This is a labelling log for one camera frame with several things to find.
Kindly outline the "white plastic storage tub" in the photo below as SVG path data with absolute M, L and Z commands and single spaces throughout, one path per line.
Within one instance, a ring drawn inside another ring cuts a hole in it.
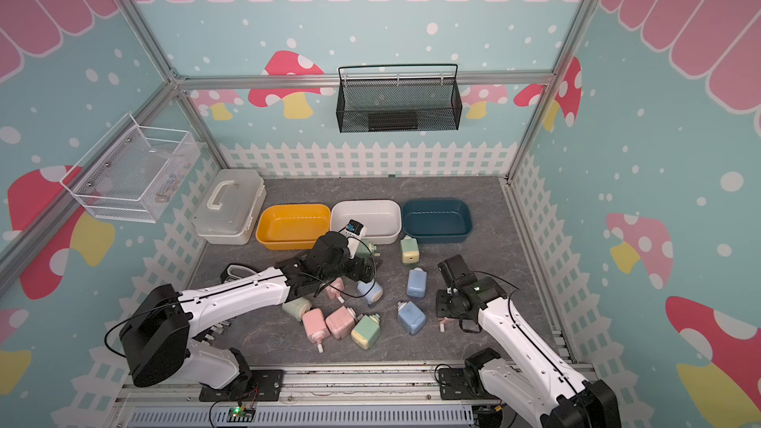
M 367 229 L 364 239 L 376 245 L 396 243 L 402 231 L 402 210 L 392 200 L 347 200 L 333 206 L 331 231 L 340 231 L 350 220 Z

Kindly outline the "dark teal storage tub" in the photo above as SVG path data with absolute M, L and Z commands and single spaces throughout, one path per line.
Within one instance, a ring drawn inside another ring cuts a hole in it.
M 421 198 L 402 205 L 402 230 L 420 244 L 462 243 L 473 228 L 469 206 L 457 198 Z

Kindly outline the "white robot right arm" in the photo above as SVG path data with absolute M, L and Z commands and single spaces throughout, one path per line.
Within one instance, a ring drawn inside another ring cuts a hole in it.
M 519 313 L 507 282 L 472 271 L 455 255 L 438 265 L 445 281 L 436 293 L 437 315 L 471 321 L 509 355 L 492 349 L 466 360 L 467 386 L 494 396 L 533 427 L 620 427 L 616 394 L 602 380 L 591 382 L 553 350 Z

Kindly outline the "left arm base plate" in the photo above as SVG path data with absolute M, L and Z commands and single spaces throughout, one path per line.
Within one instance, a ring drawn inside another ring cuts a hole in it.
M 278 401 L 283 388 L 284 375 L 283 370 L 250 371 L 220 390 L 202 386 L 199 400 L 201 402 Z

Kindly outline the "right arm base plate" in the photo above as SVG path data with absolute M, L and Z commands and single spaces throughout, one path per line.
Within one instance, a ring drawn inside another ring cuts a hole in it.
M 452 368 L 448 365 L 437 366 L 434 370 L 434 380 L 439 386 L 440 397 L 443 400 L 493 399 L 466 369 Z

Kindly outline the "yellow plastic storage tub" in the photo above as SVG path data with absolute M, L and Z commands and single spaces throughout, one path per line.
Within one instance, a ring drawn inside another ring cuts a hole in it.
M 271 251 L 309 250 L 330 230 L 331 210 L 324 204 L 285 204 L 267 208 L 257 241 Z

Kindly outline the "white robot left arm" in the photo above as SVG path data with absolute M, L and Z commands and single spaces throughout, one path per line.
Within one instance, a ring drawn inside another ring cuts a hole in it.
M 339 277 L 369 283 L 376 264 L 357 256 L 359 243 L 329 231 L 302 255 L 237 281 L 185 291 L 156 287 L 119 332 L 134 386 L 179 378 L 231 400 L 246 397 L 256 384 L 242 353 L 205 345 L 197 335 L 240 315 L 320 293 Z

